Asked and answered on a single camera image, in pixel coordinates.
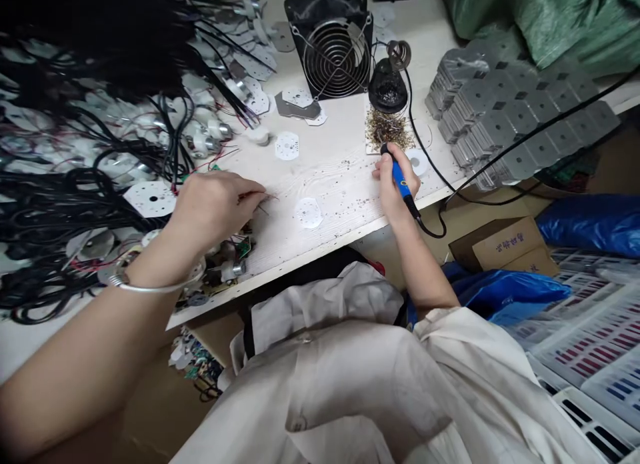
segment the blue handle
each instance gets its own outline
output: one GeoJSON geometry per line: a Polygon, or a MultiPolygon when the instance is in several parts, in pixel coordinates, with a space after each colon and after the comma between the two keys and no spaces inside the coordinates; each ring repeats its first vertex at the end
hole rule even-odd
{"type": "Polygon", "coordinates": [[[402,196],[403,199],[406,196],[411,195],[411,190],[409,189],[409,186],[405,181],[404,174],[402,174],[402,169],[400,169],[400,164],[398,164],[398,162],[396,162],[395,160],[393,161],[393,180],[395,181],[396,186],[398,186],[398,189],[400,190],[400,195],[402,196]]]}
{"type": "Polygon", "coordinates": [[[400,169],[400,164],[398,164],[398,161],[395,160],[395,157],[393,156],[393,154],[389,152],[389,150],[387,149],[386,143],[380,146],[380,154],[389,154],[391,156],[391,158],[393,159],[393,171],[392,171],[393,180],[395,181],[396,186],[398,186],[398,189],[400,190],[400,195],[402,196],[402,199],[404,199],[406,196],[409,196],[411,198],[411,202],[413,202],[413,196],[411,195],[411,190],[407,185],[404,174],[402,174],[402,169],[400,169]]]}

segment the soldering iron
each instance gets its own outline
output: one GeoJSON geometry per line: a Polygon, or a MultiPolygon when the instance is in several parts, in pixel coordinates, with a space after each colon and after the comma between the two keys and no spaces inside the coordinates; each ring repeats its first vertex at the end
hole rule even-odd
{"type": "Polygon", "coordinates": [[[413,196],[411,195],[411,190],[407,184],[407,181],[405,180],[405,175],[402,173],[402,169],[400,168],[400,164],[398,164],[398,160],[387,148],[387,143],[382,143],[382,145],[380,146],[380,154],[381,155],[389,154],[391,156],[391,159],[393,160],[393,171],[392,171],[393,180],[395,181],[395,184],[398,187],[398,190],[400,191],[402,200],[405,202],[413,218],[416,220],[416,222],[418,222],[418,226],[420,226],[420,229],[422,229],[427,235],[431,237],[434,237],[434,238],[440,237],[430,232],[430,230],[428,230],[427,227],[422,222],[422,216],[420,216],[420,211],[418,211],[418,208],[415,206],[413,196]]]}

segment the white wooden workbench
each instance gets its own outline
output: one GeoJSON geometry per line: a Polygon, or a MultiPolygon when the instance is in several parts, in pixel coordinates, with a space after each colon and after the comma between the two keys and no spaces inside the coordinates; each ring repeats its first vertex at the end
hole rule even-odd
{"type": "MultiPolygon", "coordinates": [[[[264,21],[286,21],[284,0],[267,2],[264,21]]],[[[413,116],[436,166],[452,183],[461,184],[463,173],[455,164],[437,123],[424,105],[440,58],[457,47],[442,0],[410,0],[390,5],[395,21],[390,28],[411,45],[409,75],[413,84],[413,116]]],[[[268,93],[277,94],[290,86],[306,89],[297,53],[278,53],[277,74],[264,83],[268,93]]],[[[266,186],[278,197],[263,204],[254,219],[256,246],[247,260],[247,274],[241,282],[214,296],[206,305],[188,307],[172,316],[169,328],[180,325],[230,299],[280,277],[328,252],[386,225],[379,203],[378,184],[371,178],[377,156],[365,154],[364,105],[367,94],[322,101],[328,116],[320,127],[302,120],[265,115],[262,122],[273,134],[290,131],[299,136],[300,156],[293,161],[275,157],[273,144],[259,147],[237,139],[240,152],[218,162],[222,169],[236,172],[266,186]],[[324,220],[315,229],[304,229],[295,218],[295,206],[304,197],[315,198],[324,220]]],[[[432,171],[423,176],[417,196],[419,208],[448,196],[450,191],[432,171]]]]}

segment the silver bracelet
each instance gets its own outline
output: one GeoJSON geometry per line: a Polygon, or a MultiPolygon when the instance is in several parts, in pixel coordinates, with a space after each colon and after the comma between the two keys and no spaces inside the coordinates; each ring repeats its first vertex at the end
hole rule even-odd
{"type": "Polygon", "coordinates": [[[126,291],[134,291],[134,292],[142,292],[142,293],[155,293],[155,294],[169,294],[178,289],[184,289],[186,286],[193,284],[196,281],[199,281],[205,273],[205,260],[202,258],[198,263],[198,266],[192,270],[190,277],[188,280],[180,283],[174,284],[166,287],[137,287],[129,285],[129,277],[127,276],[124,268],[122,266],[117,266],[115,269],[115,273],[109,278],[109,284],[112,286],[119,287],[120,289],[124,289],[126,291]]]}

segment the hand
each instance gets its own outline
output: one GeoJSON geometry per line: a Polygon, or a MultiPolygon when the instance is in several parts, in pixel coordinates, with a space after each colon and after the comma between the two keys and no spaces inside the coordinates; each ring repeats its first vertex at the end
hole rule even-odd
{"type": "MultiPolygon", "coordinates": [[[[409,158],[402,150],[396,146],[396,144],[387,144],[388,150],[400,164],[402,174],[405,176],[405,180],[411,190],[413,197],[420,189],[420,179],[413,172],[413,167],[409,158]]],[[[381,159],[376,162],[375,170],[371,173],[374,179],[380,180],[380,200],[382,202],[382,210],[384,211],[390,224],[395,224],[400,221],[412,221],[413,218],[407,208],[407,205],[403,202],[400,191],[393,180],[393,160],[389,154],[383,154],[381,159]]]]}
{"type": "Polygon", "coordinates": [[[165,230],[180,236],[181,246],[202,255],[240,231],[266,198],[255,181],[225,171],[189,176],[165,230]]]}

